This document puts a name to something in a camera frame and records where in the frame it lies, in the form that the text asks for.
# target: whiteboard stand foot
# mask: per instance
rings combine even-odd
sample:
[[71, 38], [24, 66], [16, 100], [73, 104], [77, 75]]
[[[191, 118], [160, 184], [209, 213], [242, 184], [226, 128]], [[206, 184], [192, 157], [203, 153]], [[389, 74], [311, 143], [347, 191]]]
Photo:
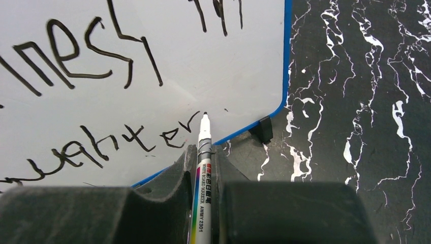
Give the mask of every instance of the whiteboard stand foot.
[[261, 143], [269, 143], [273, 138], [271, 118], [267, 116], [260, 119], [259, 124], [249, 129], [249, 132], [256, 135]]

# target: white whiteboard surface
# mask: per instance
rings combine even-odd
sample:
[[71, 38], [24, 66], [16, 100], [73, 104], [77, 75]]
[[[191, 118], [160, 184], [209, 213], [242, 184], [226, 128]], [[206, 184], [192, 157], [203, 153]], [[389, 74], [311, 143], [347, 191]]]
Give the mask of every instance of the white whiteboard surface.
[[[120, 32], [109, 2], [1, 3], [0, 191], [20, 184], [129, 186], [168, 167], [188, 144], [196, 144], [204, 111], [215, 142], [279, 107], [284, 0], [242, 1], [242, 29], [241, 1], [224, 0], [226, 36], [212, 1], [114, 0]], [[92, 21], [91, 45], [117, 57], [87, 46]], [[79, 53], [59, 25], [76, 39]], [[137, 133], [142, 126], [137, 138], [148, 151], [137, 140], [128, 142], [133, 137], [127, 127]], [[170, 131], [165, 141], [161, 135]], [[98, 153], [91, 137], [96, 143], [109, 135], [97, 144]]]

